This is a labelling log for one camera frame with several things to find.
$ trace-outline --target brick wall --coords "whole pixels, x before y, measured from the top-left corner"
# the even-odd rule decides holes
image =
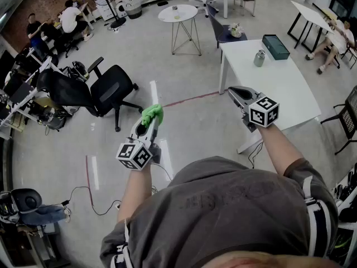
[[[15,50],[20,52],[26,44],[29,43],[26,34],[28,15],[35,13],[36,19],[40,22],[45,22],[50,18],[56,19],[58,14],[64,10],[66,1],[67,0],[23,0],[6,23],[1,34]],[[93,0],[86,0],[86,2],[89,2],[90,7],[95,9]]]

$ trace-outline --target chair armrest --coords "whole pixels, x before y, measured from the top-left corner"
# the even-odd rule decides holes
[[[103,60],[104,60],[104,58],[101,56],[98,60],[96,60],[94,63],[92,63],[92,65],[88,68],[88,73],[93,71]]]

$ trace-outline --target concrete floor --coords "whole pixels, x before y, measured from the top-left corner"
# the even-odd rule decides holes
[[[188,0],[170,0],[174,4],[193,4]],[[242,16],[239,6],[229,2],[229,18],[223,19],[223,3],[219,1],[218,19],[224,24],[239,22],[248,39],[261,39],[264,34],[276,34],[291,52],[291,57],[305,77],[322,115],[301,126],[288,138],[332,187],[354,165],[357,145],[351,144],[335,156],[346,137],[339,121],[320,125],[319,121],[335,114],[333,105],[343,103],[356,85],[357,66],[350,70],[348,59],[341,69],[330,65],[323,75],[316,69],[325,55],[317,55],[306,61],[307,50],[287,35],[298,11],[289,0],[259,0],[256,16],[249,12]],[[171,55],[171,24],[163,23],[157,16],[163,7],[153,4],[143,9],[142,17],[129,20],[118,33],[107,31],[103,21],[94,24],[94,37],[80,44],[68,59],[60,60],[60,67],[79,60],[87,67],[98,57],[104,61],[100,69],[105,71],[113,64],[120,65],[140,90],[132,93],[127,101],[148,107],[153,100],[171,104],[184,99],[217,91],[220,72],[220,50],[210,20],[203,13],[196,16],[202,56]],[[298,35],[305,22],[301,18],[294,33]],[[184,33],[178,39],[184,39]],[[308,42],[313,43],[317,28],[313,28]],[[194,52],[186,45],[182,52]],[[237,84],[229,69],[227,86]],[[88,84],[96,80],[91,74]],[[152,91],[156,82],[157,93]],[[105,118],[95,118],[85,108],[68,120],[60,131],[51,131],[45,136],[45,128],[29,121],[23,133],[15,134],[13,154],[13,178],[15,188],[34,188],[44,203],[59,203],[68,199],[75,186],[87,185],[85,159],[88,158],[89,181],[93,190],[95,209],[105,212],[111,202],[121,199],[129,171],[114,158],[121,142],[128,136],[131,127],[140,117],[136,110],[122,107],[120,110],[120,133],[114,130],[114,112]],[[209,95],[178,103],[165,108],[164,122],[160,126],[157,143],[162,147],[163,165],[174,175],[190,162],[213,155],[220,155],[250,166],[248,155],[238,155],[236,149],[244,142],[245,128],[240,120],[240,111],[227,94]],[[265,147],[258,155],[256,168],[274,170]],[[158,189],[168,184],[165,172],[152,168],[153,185]],[[71,222],[60,222],[59,239],[62,253],[77,267],[101,267],[100,242],[114,227],[116,209],[105,216],[97,216],[90,207],[86,189],[76,190],[69,204]]]

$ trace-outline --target wire table legs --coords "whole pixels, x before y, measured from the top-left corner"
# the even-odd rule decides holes
[[[198,44],[198,47],[196,45],[196,43],[194,42],[194,39],[192,38],[192,24],[195,24],[195,30],[196,30],[196,37],[197,37],[197,44]],[[180,47],[182,47],[184,44],[186,44],[187,42],[191,41],[197,51],[199,52],[199,56],[202,55],[201,53],[201,47],[200,47],[200,41],[199,41],[199,34],[197,32],[197,27],[196,27],[196,21],[195,21],[195,18],[192,18],[191,19],[191,31],[189,32],[188,29],[185,27],[185,25],[182,23],[182,22],[178,22],[178,27],[177,27],[177,31],[176,31],[176,36],[175,36],[175,40],[173,40],[173,26],[174,26],[175,23],[172,23],[172,35],[171,35],[171,53],[174,55],[176,50],[179,49]],[[185,41],[184,43],[182,43],[180,46],[176,47],[175,48],[175,45],[176,45],[176,40],[177,40],[177,34],[179,32],[179,28],[180,26],[185,30],[187,36],[189,37],[189,39],[187,41]]]

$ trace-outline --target white shirt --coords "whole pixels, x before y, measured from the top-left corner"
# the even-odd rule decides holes
[[[346,34],[347,38],[350,41],[355,40],[350,29],[348,29],[348,30],[345,29],[344,24],[340,20],[336,21],[336,27],[339,28],[340,30],[342,30]],[[334,33],[328,33],[327,37],[334,44],[334,46],[336,46],[336,48],[339,49],[339,53],[341,55],[345,53],[345,51],[347,50],[347,42],[346,42],[345,38],[343,37],[343,35],[341,35],[339,32],[334,30]]]
[[[60,21],[62,22],[62,29],[65,33],[72,33],[77,26],[76,17],[81,14],[76,7],[68,7],[63,11]]]

